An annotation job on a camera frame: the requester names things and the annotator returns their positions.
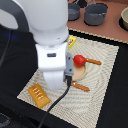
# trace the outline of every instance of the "utensil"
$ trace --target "utensil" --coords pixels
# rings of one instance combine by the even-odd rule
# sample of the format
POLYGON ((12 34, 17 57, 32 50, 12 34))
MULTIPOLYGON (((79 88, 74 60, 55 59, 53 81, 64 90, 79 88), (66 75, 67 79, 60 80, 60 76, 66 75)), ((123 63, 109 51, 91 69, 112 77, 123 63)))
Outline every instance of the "utensil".
POLYGON ((68 21, 74 21, 80 16, 80 6, 77 4, 79 0, 75 3, 68 3, 68 21))
POLYGON ((128 7, 122 11, 121 17, 123 19, 124 27, 128 30, 128 7))
POLYGON ((102 4, 96 4, 94 0, 94 4, 88 5, 90 1, 92 0, 88 0, 85 8, 84 22, 92 26, 100 25, 105 20, 107 7, 102 4))

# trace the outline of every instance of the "table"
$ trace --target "table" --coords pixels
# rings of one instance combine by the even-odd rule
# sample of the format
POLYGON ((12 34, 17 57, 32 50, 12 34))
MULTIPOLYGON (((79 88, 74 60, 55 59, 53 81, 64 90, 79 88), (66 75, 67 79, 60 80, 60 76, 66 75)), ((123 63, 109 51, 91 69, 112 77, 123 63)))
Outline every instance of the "table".
POLYGON ((81 33, 98 36, 110 40, 128 43, 128 32, 119 25, 121 12, 128 7, 128 4, 114 3, 97 0, 96 3, 104 3, 108 6, 107 15, 103 24, 99 26, 88 26, 84 23, 85 8, 80 9, 80 17, 75 21, 68 21, 69 30, 79 31, 81 33))
MULTIPOLYGON (((119 52, 106 91, 96 128, 127 128, 128 127, 128 45, 107 40, 84 33, 69 31, 70 35, 96 40, 110 45, 119 46, 119 52)), ((0 56, 8 39, 9 31, 0 27, 0 56)), ((30 33, 13 31, 13 36, 5 62, 0 69, 0 104, 10 110, 41 121, 41 111, 21 100, 17 95, 37 70, 37 52, 35 42, 30 33)), ((53 115, 48 115, 45 125, 55 128, 76 128, 53 115)))

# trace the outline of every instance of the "yellow toy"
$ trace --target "yellow toy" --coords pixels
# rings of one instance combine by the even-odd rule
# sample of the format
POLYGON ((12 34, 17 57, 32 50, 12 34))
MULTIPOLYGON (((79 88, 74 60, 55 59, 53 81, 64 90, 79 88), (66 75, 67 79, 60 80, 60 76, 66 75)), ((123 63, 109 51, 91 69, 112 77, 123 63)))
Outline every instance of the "yellow toy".
POLYGON ((69 43, 69 48, 68 50, 73 46, 73 44, 76 42, 76 38, 73 36, 70 36, 68 39, 68 43, 69 43))

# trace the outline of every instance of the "pot handle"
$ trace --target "pot handle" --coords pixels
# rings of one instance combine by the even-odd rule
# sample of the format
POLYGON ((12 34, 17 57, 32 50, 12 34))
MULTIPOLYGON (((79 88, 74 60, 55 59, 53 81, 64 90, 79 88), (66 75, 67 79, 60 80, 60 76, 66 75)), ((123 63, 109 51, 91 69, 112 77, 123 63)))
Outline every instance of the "pot handle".
POLYGON ((88 0, 87 6, 89 5, 88 3, 89 3, 90 1, 94 1, 94 4, 96 4, 95 0, 88 0))
POLYGON ((8 29, 29 32, 27 18, 21 7, 12 0, 0 0, 0 24, 8 29))

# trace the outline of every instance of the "gray bowl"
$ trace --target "gray bowl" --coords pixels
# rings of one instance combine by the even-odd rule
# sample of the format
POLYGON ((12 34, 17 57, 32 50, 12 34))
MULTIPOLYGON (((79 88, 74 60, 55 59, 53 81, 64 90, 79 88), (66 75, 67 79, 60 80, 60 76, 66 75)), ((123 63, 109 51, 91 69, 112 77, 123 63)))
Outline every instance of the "gray bowl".
POLYGON ((78 19, 80 16, 80 6, 74 3, 68 3, 68 21, 78 19))

